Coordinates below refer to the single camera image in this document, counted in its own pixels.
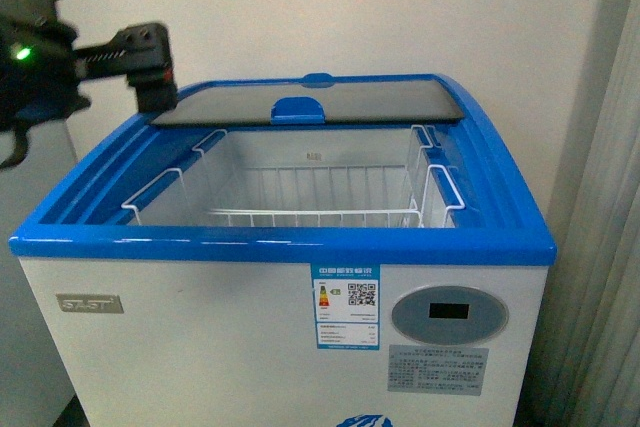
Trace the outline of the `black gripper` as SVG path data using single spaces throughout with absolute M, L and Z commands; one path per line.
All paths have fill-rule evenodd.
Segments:
M 81 80 L 124 76 L 140 113 L 176 108 L 177 86 L 168 28 L 131 25 L 107 43 L 73 50 L 77 32 L 58 21 L 1 18 L 1 128 L 66 119 L 91 105 Z

